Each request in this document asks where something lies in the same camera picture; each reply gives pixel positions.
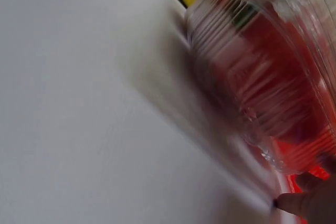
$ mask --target white surface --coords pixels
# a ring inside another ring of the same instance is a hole
[[[134,66],[184,50],[177,1],[0,6],[1,223],[268,220],[139,92]]]

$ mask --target plastic container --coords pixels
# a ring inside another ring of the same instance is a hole
[[[200,87],[284,173],[336,153],[336,0],[197,0],[186,13]]]

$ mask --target green object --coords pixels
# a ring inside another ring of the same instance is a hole
[[[244,0],[234,0],[229,9],[232,10],[231,17],[237,30],[245,27],[258,14],[256,8]]]

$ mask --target hand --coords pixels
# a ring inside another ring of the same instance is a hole
[[[329,179],[301,174],[296,183],[303,193],[282,194],[275,200],[275,206],[303,217],[308,224],[336,223],[336,157],[327,157],[322,167],[331,175]]]

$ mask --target clear plastic lid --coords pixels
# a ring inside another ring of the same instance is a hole
[[[200,87],[285,173],[336,153],[335,0],[197,0],[187,35]]]

